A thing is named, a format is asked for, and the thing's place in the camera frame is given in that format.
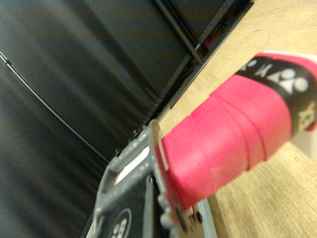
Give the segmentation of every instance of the yonex logo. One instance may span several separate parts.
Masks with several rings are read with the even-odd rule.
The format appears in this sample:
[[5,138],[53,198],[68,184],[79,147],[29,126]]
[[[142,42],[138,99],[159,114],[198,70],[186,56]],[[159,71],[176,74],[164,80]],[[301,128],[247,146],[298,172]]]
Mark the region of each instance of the yonex logo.
[[[253,67],[257,64],[257,60],[253,59],[250,62],[248,62],[245,66],[243,66],[240,70],[246,71],[249,67]],[[270,80],[282,88],[285,89],[285,91],[292,95],[294,93],[294,90],[298,92],[305,92],[308,87],[309,83],[308,80],[303,77],[297,77],[296,71],[292,68],[286,68],[284,70],[275,72],[275,73],[268,73],[269,70],[273,67],[273,64],[263,64],[256,72],[255,76],[259,76],[262,78],[266,78],[267,80]]]

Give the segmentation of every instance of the wood grain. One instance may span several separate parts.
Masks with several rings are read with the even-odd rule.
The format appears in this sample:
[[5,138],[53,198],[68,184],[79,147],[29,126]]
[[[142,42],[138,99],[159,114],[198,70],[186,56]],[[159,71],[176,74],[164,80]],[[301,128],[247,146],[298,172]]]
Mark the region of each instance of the wood grain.
[[[317,55],[317,2],[256,0],[160,123],[168,133],[257,52]],[[286,143],[209,198],[219,238],[317,238],[317,160]]]

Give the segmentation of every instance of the black fabric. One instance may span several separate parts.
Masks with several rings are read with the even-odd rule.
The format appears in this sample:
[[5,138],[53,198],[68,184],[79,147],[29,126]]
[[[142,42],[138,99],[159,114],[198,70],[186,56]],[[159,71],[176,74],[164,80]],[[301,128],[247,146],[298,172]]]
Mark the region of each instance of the black fabric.
[[188,54],[152,1],[0,2],[0,51],[108,159],[148,123]]
[[105,162],[2,62],[0,105],[0,237],[80,237]]
[[173,0],[173,2],[199,38],[225,0]]

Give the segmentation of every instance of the logo decal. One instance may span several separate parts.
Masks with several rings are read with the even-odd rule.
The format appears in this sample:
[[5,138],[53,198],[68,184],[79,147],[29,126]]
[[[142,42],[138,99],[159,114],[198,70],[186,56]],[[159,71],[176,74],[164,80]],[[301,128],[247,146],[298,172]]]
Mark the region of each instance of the logo decal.
[[127,238],[130,231],[132,214],[129,208],[124,208],[114,223],[110,238]]

